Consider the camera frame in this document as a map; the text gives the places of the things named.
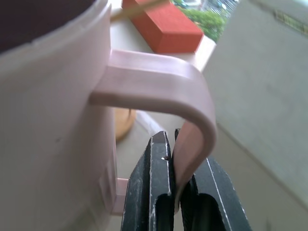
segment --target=orange brick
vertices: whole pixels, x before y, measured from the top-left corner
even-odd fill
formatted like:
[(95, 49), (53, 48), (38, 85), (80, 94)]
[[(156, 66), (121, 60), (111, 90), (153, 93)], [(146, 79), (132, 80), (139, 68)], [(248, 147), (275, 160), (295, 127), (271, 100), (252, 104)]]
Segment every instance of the orange brick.
[[(122, 8), (147, 0), (123, 0)], [(132, 23), (156, 53), (195, 52), (203, 37), (202, 30), (172, 3), (144, 12)]]

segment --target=mug handle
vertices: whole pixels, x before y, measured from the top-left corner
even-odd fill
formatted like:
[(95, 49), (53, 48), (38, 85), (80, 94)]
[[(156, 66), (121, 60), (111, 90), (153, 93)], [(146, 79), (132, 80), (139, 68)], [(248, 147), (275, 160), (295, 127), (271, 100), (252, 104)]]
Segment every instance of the mug handle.
[(181, 193), (216, 143), (214, 105), (205, 78), (191, 64), (170, 56), (111, 50), (91, 105), (174, 114), (186, 119), (175, 142), (175, 210)]

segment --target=pink mug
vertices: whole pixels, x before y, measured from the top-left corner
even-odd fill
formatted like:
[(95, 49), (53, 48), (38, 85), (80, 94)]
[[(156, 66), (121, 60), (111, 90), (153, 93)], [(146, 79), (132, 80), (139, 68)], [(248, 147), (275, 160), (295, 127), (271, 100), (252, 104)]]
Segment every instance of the pink mug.
[(176, 205), (213, 150), (214, 107), (201, 73), (177, 58), (111, 50), (110, 9), (97, 0), (0, 55), (2, 231), (103, 230), (123, 212), (112, 107), (187, 119), (173, 153)]

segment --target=green foliage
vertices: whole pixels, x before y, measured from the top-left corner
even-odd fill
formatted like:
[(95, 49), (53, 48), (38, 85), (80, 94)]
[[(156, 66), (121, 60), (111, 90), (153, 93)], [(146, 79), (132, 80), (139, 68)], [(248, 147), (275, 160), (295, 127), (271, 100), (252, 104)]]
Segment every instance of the green foliage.
[(181, 4), (182, 0), (172, 0), (174, 3)]
[(198, 10), (186, 10), (180, 8), (180, 10), (193, 22), (195, 22), (203, 33), (214, 40), (218, 41), (220, 35), (224, 30), (224, 26), (226, 24), (226, 18), (221, 16), (218, 13), (210, 12), (210, 11), (198, 11)]

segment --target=mug rim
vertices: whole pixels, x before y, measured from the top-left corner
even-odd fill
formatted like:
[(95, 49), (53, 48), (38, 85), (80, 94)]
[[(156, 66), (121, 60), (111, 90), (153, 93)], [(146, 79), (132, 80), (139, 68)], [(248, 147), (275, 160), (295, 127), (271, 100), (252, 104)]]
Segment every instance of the mug rim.
[(31, 43), (20, 45), (0, 55), (0, 75), (9, 74), (36, 60), (58, 52), (93, 28), (108, 12), (108, 0), (96, 0), (75, 19)]

